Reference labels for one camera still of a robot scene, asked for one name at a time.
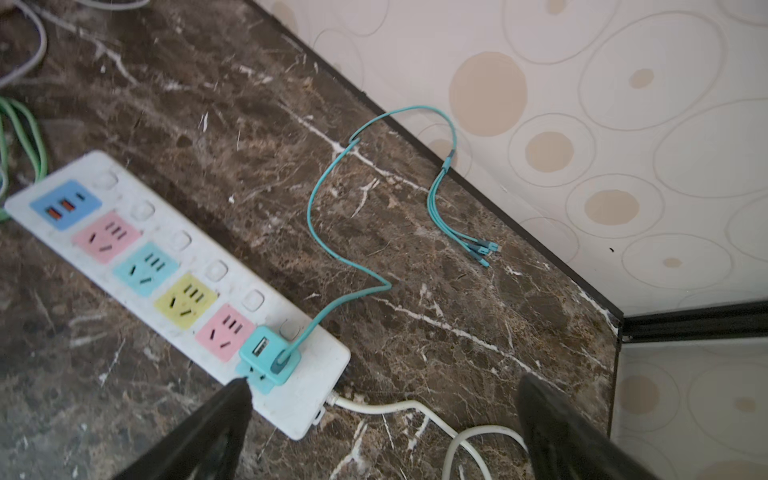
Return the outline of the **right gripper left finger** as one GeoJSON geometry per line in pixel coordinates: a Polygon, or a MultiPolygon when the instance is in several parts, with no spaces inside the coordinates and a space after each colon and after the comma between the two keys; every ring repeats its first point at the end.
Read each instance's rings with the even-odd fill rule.
{"type": "Polygon", "coordinates": [[[252,415],[244,378],[225,385],[117,479],[233,479],[252,415]]]}

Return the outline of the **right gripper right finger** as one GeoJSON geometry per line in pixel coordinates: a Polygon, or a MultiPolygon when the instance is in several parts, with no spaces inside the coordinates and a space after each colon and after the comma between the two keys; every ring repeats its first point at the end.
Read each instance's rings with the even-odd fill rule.
{"type": "Polygon", "coordinates": [[[548,382],[524,375],[516,408],[537,479],[653,479],[548,382]]]}

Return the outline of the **teal charger with teal cable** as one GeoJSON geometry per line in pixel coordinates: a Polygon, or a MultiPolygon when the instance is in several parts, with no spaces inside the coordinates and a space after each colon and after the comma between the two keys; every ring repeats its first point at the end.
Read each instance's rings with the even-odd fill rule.
{"type": "Polygon", "coordinates": [[[238,355],[236,374],[262,395],[284,385],[301,360],[301,353],[268,326],[257,327],[238,355]]]}

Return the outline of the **white multicolour power strip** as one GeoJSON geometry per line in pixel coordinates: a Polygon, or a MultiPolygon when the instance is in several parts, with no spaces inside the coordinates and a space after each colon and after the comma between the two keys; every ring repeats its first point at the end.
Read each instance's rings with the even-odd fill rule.
{"type": "Polygon", "coordinates": [[[301,353],[256,412],[299,440],[324,414],[349,349],[101,151],[13,194],[9,215],[217,381],[268,326],[301,353]]]}

